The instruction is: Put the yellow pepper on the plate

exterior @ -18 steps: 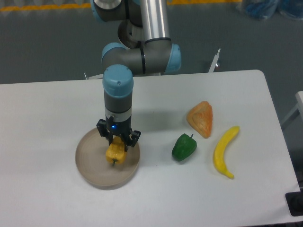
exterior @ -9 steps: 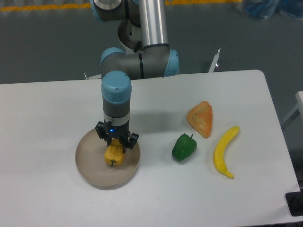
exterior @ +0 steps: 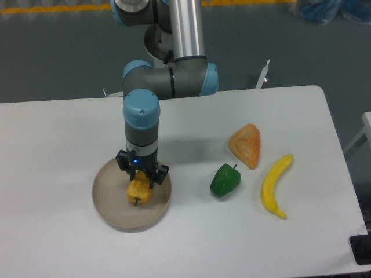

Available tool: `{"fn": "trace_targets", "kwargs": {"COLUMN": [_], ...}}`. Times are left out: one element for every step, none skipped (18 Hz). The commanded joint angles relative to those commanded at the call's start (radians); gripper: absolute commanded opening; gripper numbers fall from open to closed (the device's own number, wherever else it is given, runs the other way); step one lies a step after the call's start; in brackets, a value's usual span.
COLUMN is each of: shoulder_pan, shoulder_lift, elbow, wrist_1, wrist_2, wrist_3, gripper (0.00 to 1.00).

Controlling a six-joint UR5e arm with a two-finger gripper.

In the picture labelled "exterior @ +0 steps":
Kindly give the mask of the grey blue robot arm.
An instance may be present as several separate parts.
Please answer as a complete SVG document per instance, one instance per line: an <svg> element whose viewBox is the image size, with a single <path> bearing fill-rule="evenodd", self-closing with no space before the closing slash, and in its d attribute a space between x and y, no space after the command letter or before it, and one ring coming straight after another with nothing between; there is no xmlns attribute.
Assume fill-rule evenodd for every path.
<svg viewBox="0 0 371 278"><path fill-rule="evenodd" d="M111 1L111 9L117 22L156 25L170 33L173 42L164 59L170 65L153 68L133 60L122 75L126 148L116 160L131 179L143 172L152 188L162 184L169 171L157 160L160 100L215 94L217 67L205 55L200 1Z"/></svg>

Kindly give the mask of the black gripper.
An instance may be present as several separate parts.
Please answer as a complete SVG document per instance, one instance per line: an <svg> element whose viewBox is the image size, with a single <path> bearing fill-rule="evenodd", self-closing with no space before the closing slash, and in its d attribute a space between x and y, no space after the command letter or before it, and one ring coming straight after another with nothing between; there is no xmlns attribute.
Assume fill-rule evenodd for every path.
<svg viewBox="0 0 371 278"><path fill-rule="evenodd" d="M115 160L120 170L129 175L130 181L134 179L136 171L147 173L150 180L150 189L153 189L154 184L161 185L163 183L169 171L169 166L157 162L157 153L158 150L156 149L147 156L138 156L135 150L131 152L120 150Z"/></svg>

